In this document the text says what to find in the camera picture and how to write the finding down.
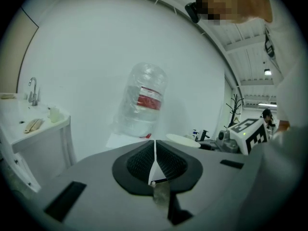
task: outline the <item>ceiling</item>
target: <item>ceiling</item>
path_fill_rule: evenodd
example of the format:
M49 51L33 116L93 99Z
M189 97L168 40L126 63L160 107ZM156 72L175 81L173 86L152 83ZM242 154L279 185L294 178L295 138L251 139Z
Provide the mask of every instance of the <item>ceiling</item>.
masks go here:
M155 4L160 1L174 7L175 13L180 11L187 15L184 6L195 0L148 0ZM264 51L263 20L219 26L210 25L202 20L198 25L204 30L205 36L212 39L228 62L237 82L235 85L239 87L244 98L244 108L264 109L258 107L258 103L275 103L276 90L272 78L264 75L264 69L269 68L271 62Z

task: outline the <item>person's hand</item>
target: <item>person's hand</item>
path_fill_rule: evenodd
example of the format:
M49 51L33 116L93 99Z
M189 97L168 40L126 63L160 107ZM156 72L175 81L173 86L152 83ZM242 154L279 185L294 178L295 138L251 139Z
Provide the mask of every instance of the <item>person's hand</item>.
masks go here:
M290 127L290 123L288 121L280 121L276 132L287 131L289 127Z

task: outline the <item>bottle label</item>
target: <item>bottle label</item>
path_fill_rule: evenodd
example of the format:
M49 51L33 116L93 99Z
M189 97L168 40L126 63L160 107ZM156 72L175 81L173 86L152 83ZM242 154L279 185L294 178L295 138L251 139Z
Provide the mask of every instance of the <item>bottle label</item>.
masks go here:
M162 95L152 89L141 87L137 105L149 109L160 110Z

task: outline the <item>white plate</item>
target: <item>white plate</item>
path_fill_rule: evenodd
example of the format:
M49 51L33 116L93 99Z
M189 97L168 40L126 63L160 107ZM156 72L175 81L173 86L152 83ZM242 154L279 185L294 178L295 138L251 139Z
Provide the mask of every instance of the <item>white plate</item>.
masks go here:
M195 148L200 148L201 144L199 144L196 141L193 141L191 139L185 138L183 136L179 136L176 134L167 134L166 137L171 140L172 142L178 143L178 144L182 144L182 145L186 145L186 146L190 146L190 147L195 147Z

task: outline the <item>neck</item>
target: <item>neck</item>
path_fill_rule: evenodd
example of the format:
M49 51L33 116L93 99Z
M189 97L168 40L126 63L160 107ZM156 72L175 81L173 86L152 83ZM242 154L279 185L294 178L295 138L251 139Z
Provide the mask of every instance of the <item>neck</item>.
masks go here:
M258 17L266 22L271 23L273 21L272 11L270 6L270 0L247 0L250 4L249 13L253 17Z

